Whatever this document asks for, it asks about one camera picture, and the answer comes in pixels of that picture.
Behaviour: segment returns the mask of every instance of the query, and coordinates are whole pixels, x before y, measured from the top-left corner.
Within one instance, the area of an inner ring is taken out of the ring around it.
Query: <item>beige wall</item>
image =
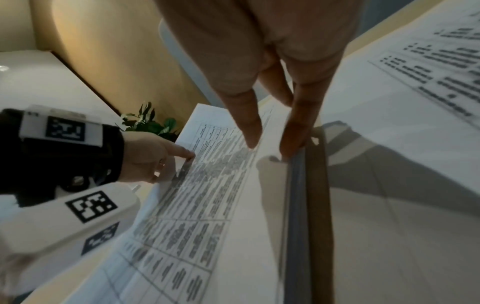
[[[0,0],[0,52],[34,49],[29,0]]]
[[[120,112],[136,113],[151,101],[159,121],[174,117],[185,123],[197,103],[207,103],[161,42],[161,16],[152,0],[30,5],[38,48],[59,54]]]

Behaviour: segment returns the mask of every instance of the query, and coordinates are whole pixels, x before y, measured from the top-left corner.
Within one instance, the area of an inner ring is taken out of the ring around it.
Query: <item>white paper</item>
[[[250,150],[225,109],[198,105],[177,159],[136,225],[67,303],[281,303],[288,165],[278,144],[288,109],[262,107],[264,133]]]
[[[333,80],[320,118],[338,304],[480,302],[479,12],[444,2]]]

